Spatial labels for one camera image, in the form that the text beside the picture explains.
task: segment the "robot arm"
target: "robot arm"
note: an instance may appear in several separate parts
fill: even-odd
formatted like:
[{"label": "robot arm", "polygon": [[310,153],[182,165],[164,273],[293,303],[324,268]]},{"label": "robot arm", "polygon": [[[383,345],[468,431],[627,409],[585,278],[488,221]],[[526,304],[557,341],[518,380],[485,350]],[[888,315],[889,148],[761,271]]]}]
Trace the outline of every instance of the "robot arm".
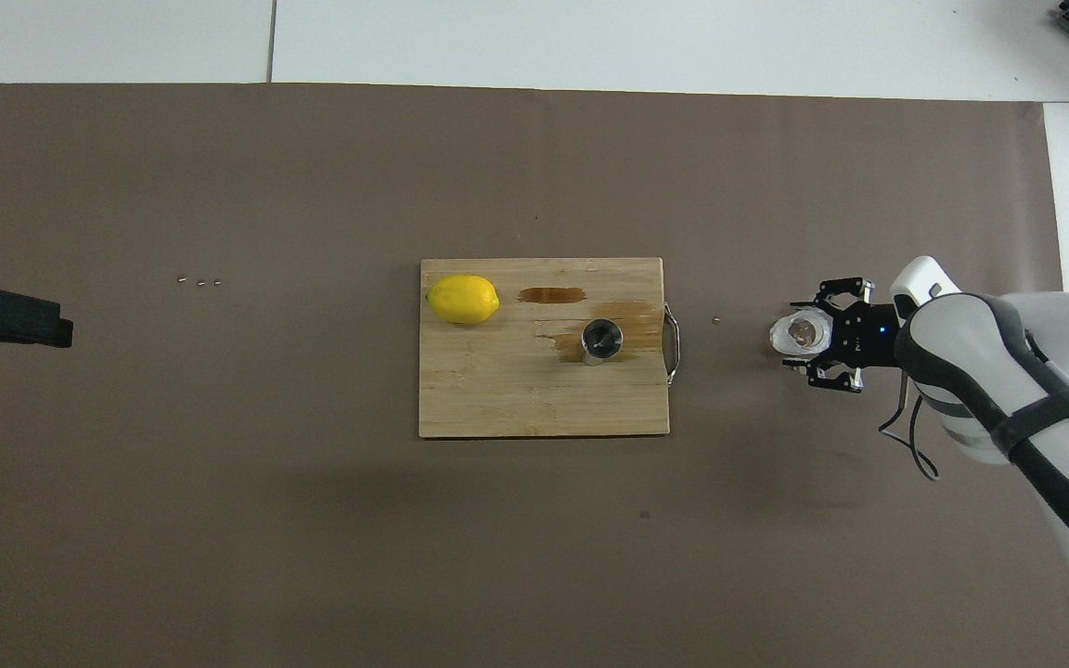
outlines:
[{"label": "robot arm", "polygon": [[[850,373],[850,385],[810,385],[856,392],[864,388],[863,360],[902,369],[963,453],[1022,470],[1069,565],[1069,293],[972,295],[960,291],[932,258],[921,257],[898,276],[890,295],[894,305],[855,306],[879,313],[887,307],[894,313],[900,329],[888,340],[877,333],[849,337],[840,331],[848,321],[843,312],[819,299],[793,305],[803,310],[771,330],[775,347],[784,355],[815,356],[784,363],[816,377],[837,364],[848,367],[840,377]],[[815,321],[821,313],[833,327],[826,341],[802,351],[777,345],[785,321],[789,327],[790,320]],[[832,345],[845,341],[849,349],[868,355],[843,355]],[[885,349],[870,351],[873,346]],[[892,361],[883,359],[886,352]]]},{"label": "robot arm", "polygon": [[1012,304],[962,292],[929,300],[895,356],[939,413],[962,405],[1069,528],[1069,379],[1031,345]]}]

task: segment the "brown table surface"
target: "brown table surface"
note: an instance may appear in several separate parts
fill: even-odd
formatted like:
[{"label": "brown table surface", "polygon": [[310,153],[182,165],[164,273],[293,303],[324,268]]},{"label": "brown table surface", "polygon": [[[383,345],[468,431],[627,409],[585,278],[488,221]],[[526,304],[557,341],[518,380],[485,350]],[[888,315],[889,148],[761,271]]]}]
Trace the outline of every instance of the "brown table surface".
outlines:
[{"label": "brown table surface", "polygon": [[[0,288],[76,322],[0,345],[0,665],[1069,665],[1018,472],[769,351],[917,254],[1059,286],[1042,107],[0,86]],[[420,440],[429,257],[662,257],[671,435]]]}]

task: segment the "brown stain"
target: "brown stain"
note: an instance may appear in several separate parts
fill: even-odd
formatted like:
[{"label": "brown stain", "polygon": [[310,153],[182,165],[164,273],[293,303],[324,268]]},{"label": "brown stain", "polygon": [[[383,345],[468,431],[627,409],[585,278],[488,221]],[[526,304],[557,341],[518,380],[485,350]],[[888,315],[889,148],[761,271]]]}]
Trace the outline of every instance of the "brown stain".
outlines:
[{"label": "brown stain", "polygon": [[[621,328],[621,351],[605,363],[616,363],[635,359],[644,354],[661,354],[663,347],[663,313],[648,301],[608,301],[590,308],[593,319],[611,320]],[[563,333],[540,333],[540,339],[551,339],[561,362],[585,361],[585,348],[580,345],[580,335],[590,320],[576,321],[572,331]]]},{"label": "brown stain", "polygon": [[575,305],[588,296],[579,288],[527,288],[517,294],[529,305]]}]

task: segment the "metal cup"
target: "metal cup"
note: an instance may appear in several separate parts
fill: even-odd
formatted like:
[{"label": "metal cup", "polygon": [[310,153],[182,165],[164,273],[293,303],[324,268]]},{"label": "metal cup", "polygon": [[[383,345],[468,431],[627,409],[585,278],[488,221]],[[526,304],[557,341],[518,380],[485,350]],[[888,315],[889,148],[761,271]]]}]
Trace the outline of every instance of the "metal cup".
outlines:
[{"label": "metal cup", "polygon": [[594,320],[585,327],[580,335],[580,345],[585,348],[585,363],[597,367],[621,349],[624,335],[621,328],[611,320]]}]

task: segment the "metal handle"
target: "metal handle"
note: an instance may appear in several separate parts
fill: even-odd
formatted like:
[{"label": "metal handle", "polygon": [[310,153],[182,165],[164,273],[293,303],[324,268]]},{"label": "metal handle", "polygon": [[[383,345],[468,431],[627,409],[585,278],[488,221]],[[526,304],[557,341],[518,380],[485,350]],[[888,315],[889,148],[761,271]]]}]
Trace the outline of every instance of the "metal handle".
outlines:
[{"label": "metal handle", "polygon": [[666,386],[670,388],[675,382],[675,372],[679,371],[679,321],[671,313],[671,306],[663,301],[663,326],[670,326],[673,338],[671,338],[671,363],[666,367]]}]

